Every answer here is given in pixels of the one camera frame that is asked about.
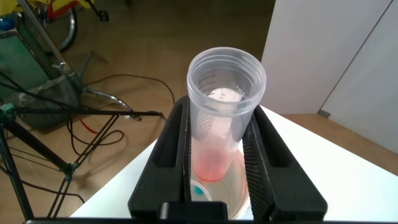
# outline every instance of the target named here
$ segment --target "white surface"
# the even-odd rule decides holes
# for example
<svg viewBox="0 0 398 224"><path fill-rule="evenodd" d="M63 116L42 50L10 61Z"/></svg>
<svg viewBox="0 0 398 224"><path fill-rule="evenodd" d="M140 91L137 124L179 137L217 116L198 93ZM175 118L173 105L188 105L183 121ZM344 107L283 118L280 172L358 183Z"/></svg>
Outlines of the white surface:
<svg viewBox="0 0 398 224"><path fill-rule="evenodd" d="M276 0L261 105L317 113L390 0Z"/></svg>
<svg viewBox="0 0 398 224"><path fill-rule="evenodd" d="M393 1L322 110L398 153L398 2Z"/></svg>
<svg viewBox="0 0 398 224"><path fill-rule="evenodd" d="M398 177L263 108L296 160L328 202L325 220L398 221ZM129 200L148 148L72 217L130 218Z"/></svg>

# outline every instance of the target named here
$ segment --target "black plastic stand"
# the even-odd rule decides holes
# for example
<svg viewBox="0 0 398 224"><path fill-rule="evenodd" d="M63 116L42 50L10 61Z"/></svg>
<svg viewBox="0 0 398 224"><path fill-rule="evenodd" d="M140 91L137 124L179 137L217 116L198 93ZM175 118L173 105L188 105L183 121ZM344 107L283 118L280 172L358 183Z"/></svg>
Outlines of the black plastic stand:
<svg viewBox="0 0 398 224"><path fill-rule="evenodd" d="M133 218L189 223L228 218L223 212L214 214L215 207L226 208L223 203L191 200L189 103L187 96L179 99L169 115L128 203ZM325 199L260 106L245 130L243 152L254 221L323 220Z"/></svg>
<svg viewBox="0 0 398 224"><path fill-rule="evenodd" d="M28 132L20 124L15 121L15 113L53 113L53 114L96 114L96 115L110 115L110 119L101 128L98 134L93 138L86 149L80 154L74 163L67 163L56 153L51 151L45 144L40 142L33 134ZM22 185L21 178L19 177L17 167L14 159L12 158L10 149L7 145L7 139L4 136L4 130L8 130L21 141L30 146L33 150L44 156L52 164L57 166L60 171L65 174L57 196L51 206L47 218L55 218L62 206L63 199L66 196L72 175L74 171L85 161L85 159L99 146L106 133L109 131L114 122L120 115L129 116L160 116L164 117L159 112L136 112L136 111L105 111L105 110L50 110L50 109L30 109L30 108L15 108L13 105L8 104L0 107L0 155L6 166L6 172L10 177L12 186L17 195L19 205L26 220L35 219L29 200L27 198L24 186Z"/></svg>

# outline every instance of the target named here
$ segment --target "pink liquid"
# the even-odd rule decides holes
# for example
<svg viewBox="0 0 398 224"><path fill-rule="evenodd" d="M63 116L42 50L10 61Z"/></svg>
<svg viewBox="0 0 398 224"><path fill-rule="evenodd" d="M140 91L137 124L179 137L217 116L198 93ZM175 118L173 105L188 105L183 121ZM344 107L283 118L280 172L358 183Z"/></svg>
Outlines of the pink liquid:
<svg viewBox="0 0 398 224"><path fill-rule="evenodd" d="M233 153L205 149L192 158L192 168L198 179L205 182L216 182L224 177L232 158Z"/></svg>

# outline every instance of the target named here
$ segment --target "clear plastic cup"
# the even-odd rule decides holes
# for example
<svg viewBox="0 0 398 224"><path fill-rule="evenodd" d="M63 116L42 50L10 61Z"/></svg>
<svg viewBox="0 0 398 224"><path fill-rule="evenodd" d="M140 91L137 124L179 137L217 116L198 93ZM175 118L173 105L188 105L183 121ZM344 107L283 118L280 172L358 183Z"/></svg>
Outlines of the clear plastic cup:
<svg viewBox="0 0 398 224"><path fill-rule="evenodd" d="M217 182L201 182L191 172L192 201L225 202L229 219L242 218L249 208L249 191L246 182L244 158L240 151L234 153L234 159L225 176Z"/></svg>
<svg viewBox="0 0 398 224"><path fill-rule="evenodd" d="M198 179L222 179L253 109L266 88L266 72L247 52L217 47L198 54L187 77L191 164Z"/></svg>

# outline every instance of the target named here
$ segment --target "white wall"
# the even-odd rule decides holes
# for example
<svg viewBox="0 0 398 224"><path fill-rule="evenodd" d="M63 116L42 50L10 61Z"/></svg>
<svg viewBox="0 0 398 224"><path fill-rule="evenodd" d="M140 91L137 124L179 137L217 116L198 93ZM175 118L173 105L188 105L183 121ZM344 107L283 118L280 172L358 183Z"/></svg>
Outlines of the white wall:
<svg viewBox="0 0 398 224"><path fill-rule="evenodd" d="M398 153L398 1L374 28L322 110Z"/></svg>
<svg viewBox="0 0 398 224"><path fill-rule="evenodd" d="M317 113L390 0L276 0L261 105Z"/></svg>

